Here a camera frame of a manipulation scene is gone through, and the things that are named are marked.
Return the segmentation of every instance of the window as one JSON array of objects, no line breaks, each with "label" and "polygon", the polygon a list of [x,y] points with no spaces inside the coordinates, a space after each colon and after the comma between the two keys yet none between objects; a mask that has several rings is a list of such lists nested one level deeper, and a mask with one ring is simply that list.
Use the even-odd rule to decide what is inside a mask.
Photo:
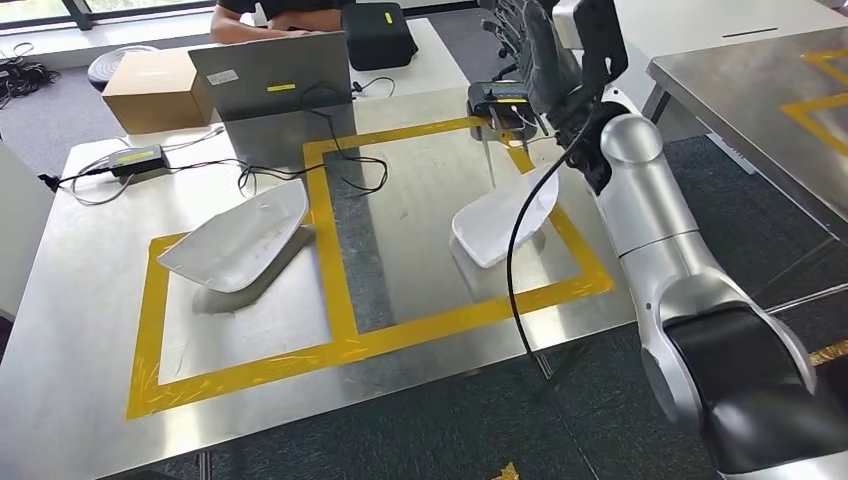
[{"label": "window", "polygon": [[196,0],[87,0],[92,12],[113,12],[116,10],[132,10],[136,8],[164,7]]},{"label": "window", "polygon": [[95,22],[133,15],[211,7],[215,0],[0,0],[3,29],[71,22],[90,30]]},{"label": "window", "polygon": [[67,16],[68,10],[62,0],[0,0],[0,22],[3,23]]}]

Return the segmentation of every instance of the black case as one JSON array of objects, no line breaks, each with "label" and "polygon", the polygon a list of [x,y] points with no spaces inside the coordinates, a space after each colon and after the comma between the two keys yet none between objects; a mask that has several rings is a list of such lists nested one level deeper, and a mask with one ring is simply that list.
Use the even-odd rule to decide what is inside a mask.
[{"label": "black case", "polygon": [[397,3],[345,5],[342,27],[350,64],[359,71],[409,65],[418,51]]}]

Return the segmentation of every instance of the yellow tape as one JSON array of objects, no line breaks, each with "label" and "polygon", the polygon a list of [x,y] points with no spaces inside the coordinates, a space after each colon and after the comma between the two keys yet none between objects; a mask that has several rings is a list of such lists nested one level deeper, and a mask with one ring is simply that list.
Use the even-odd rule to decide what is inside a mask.
[{"label": "yellow tape", "polygon": [[842,340],[841,342],[811,353],[810,363],[813,364],[814,367],[817,367],[831,360],[844,357],[845,355],[848,355],[848,340]]},{"label": "yellow tape", "polygon": [[[342,148],[353,148],[484,124],[482,119],[467,117],[343,137],[339,139],[339,144]],[[333,140],[305,144],[303,152],[306,167],[320,164],[324,153],[335,151],[335,148]],[[525,172],[533,168],[530,158],[522,149],[508,148],[508,152],[519,171]],[[323,169],[312,170],[307,174],[306,181],[312,205],[307,219],[311,219],[315,228],[315,245],[332,341],[159,385],[159,359],[169,274],[155,259],[183,234],[153,239],[148,253],[147,276],[127,401],[128,419],[322,368],[344,365],[488,325],[511,316],[507,298],[498,297],[359,334],[347,288],[326,174]],[[521,313],[603,293],[614,287],[603,265],[565,212],[559,207],[555,208],[550,221],[572,252],[582,272],[575,277],[519,293],[516,298]]]},{"label": "yellow tape", "polygon": [[269,92],[280,92],[283,90],[294,90],[295,88],[297,88],[297,85],[293,83],[284,83],[282,85],[271,85],[270,87],[266,88],[266,90],[268,90]]},{"label": "yellow tape", "polygon": [[[806,60],[808,63],[815,65],[824,73],[848,85],[848,73],[834,67],[830,63],[832,60],[840,57],[848,57],[848,48],[828,50],[825,52],[806,53],[801,56],[801,58]],[[789,103],[781,105],[780,109],[783,113],[795,120],[796,123],[807,129],[807,131],[818,137],[819,140],[824,142],[830,148],[836,150],[842,155],[848,156],[848,144],[830,133],[827,128],[809,116],[809,114],[815,110],[844,107],[846,105],[848,105],[848,93]]]},{"label": "yellow tape", "polygon": [[781,105],[780,109],[795,120],[807,131],[815,135],[830,148],[842,155],[848,156],[848,144],[830,133],[824,126],[810,118],[809,113],[815,110],[848,106],[848,93],[833,95],[831,97],[817,98],[806,102],[790,103]]},{"label": "yellow tape", "polygon": [[801,58],[815,65],[831,77],[848,85],[848,72],[840,70],[830,63],[832,60],[840,57],[848,57],[848,48],[828,50],[826,52],[807,53],[801,56]]},{"label": "yellow tape", "polygon": [[515,465],[509,462],[506,464],[506,468],[501,469],[501,474],[492,480],[519,480],[518,471],[515,469]]}]

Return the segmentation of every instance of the black device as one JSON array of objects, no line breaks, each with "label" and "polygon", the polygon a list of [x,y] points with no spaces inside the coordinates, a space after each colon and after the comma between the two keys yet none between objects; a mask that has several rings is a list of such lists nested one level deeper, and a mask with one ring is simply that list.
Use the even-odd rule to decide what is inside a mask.
[{"label": "black device", "polygon": [[110,155],[106,165],[112,175],[118,178],[171,167],[160,145],[121,150]]},{"label": "black device", "polygon": [[397,3],[352,3],[342,7],[350,65],[359,71],[409,65],[418,51]]},{"label": "black device", "polygon": [[489,119],[497,130],[531,129],[541,125],[521,82],[474,82],[468,86],[468,113]]}]

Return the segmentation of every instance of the metal table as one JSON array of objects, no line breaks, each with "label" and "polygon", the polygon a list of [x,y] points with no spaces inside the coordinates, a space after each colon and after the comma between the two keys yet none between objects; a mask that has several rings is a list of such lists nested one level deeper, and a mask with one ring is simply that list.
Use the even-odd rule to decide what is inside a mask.
[{"label": "metal table", "polygon": [[832,237],[755,297],[848,242],[848,27],[662,56],[648,73],[645,116],[662,125],[682,105]]},{"label": "metal table", "polygon": [[[465,126],[465,95],[353,106],[359,135],[342,144],[390,168],[368,197],[352,197],[340,177],[372,183],[378,169],[334,158],[329,140],[308,146],[307,162],[328,164],[307,176],[313,233],[255,297],[210,294],[154,260],[174,234],[242,201],[237,167],[145,180],[97,207],[59,192],[0,365],[3,478],[124,472],[522,355],[503,314],[502,265],[477,268],[450,222],[529,159],[549,163],[561,150],[534,142],[528,159],[492,142],[487,158]],[[122,146],[75,148],[65,175]],[[187,165],[232,155],[220,135],[170,157]],[[80,183],[94,197],[115,188]],[[559,205],[516,254],[519,288],[535,288],[520,303],[535,309],[523,321],[537,350],[635,318],[594,201],[569,169]],[[545,307],[552,299],[568,301]]]}]

